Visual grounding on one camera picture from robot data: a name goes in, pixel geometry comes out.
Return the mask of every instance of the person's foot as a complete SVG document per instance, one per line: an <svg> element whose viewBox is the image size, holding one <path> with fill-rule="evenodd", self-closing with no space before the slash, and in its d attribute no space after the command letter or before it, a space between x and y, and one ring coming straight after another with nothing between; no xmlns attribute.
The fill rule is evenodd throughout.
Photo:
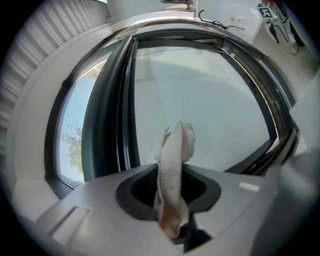
<svg viewBox="0 0 320 256"><path fill-rule="evenodd" d="M291 48L292 54L296 55L299 52L299 49L300 49L300 45L297 42L295 42Z"/></svg>

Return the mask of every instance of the cloth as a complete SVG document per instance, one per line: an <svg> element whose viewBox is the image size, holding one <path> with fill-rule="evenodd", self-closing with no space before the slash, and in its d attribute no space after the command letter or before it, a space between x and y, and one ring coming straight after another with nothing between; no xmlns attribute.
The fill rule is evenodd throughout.
<svg viewBox="0 0 320 256"><path fill-rule="evenodd" d="M158 163L154 208L160 227L170 239L179 236L180 227L189 221L189 210L181 197L182 163L195 152L195 133L190 123L178 121L174 130L152 144L149 161Z"/></svg>

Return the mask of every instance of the power cord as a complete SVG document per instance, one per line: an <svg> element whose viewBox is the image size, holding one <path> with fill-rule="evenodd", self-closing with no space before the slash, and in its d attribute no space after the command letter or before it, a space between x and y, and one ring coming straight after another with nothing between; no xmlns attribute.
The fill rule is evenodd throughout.
<svg viewBox="0 0 320 256"><path fill-rule="evenodd" d="M228 28L237 28L237 29L241 29L241 30L245 30L244 28L242 28L242 27L238 27L238 26L225 26L225 25L223 25L220 21L217 21L217 20L214 20L214 21L211 21L211 20L206 20L206 19L203 19L203 18L201 18L201 13L202 12L204 12L205 10L201 10L200 12L199 12L199 18L200 18L200 20L201 21L203 21L203 22L206 22L206 23L209 23L209 24L211 24L213 27L219 27L219 28L223 28L224 30L227 30Z"/></svg>

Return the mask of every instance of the tree foliage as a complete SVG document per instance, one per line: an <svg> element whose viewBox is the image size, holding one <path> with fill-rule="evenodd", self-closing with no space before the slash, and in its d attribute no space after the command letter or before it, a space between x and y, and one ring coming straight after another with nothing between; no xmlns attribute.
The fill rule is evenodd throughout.
<svg viewBox="0 0 320 256"><path fill-rule="evenodd" d="M68 134L62 134L61 140L68 144L68 157L70 165L77 168L79 174L83 174L82 160L81 160L81 138L82 128L77 124L75 126L67 125L71 131L75 133L74 136Z"/></svg>

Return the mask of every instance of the glass pane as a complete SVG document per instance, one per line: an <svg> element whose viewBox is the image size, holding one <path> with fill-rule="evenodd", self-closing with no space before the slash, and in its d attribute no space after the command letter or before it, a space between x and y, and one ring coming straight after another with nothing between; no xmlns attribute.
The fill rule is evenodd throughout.
<svg viewBox="0 0 320 256"><path fill-rule="evenodd" d="M77 187L85 181L81 139L86 109L99 73L116 45L114 43L107 46L110 52L105 55L105 58L90 69L81 72L83 75L70 87L62 104L55 135L55 170L56 174L72 187Z"/></svg>
<svg viewBox="0 0 320 256"><path fill-rule="evenodd" d="M140 164L166 127L190 123L195 152L189 164L225 171L269 139L261 109L246 82L220 53L187 47L137 51L135 122Z"/></svg>

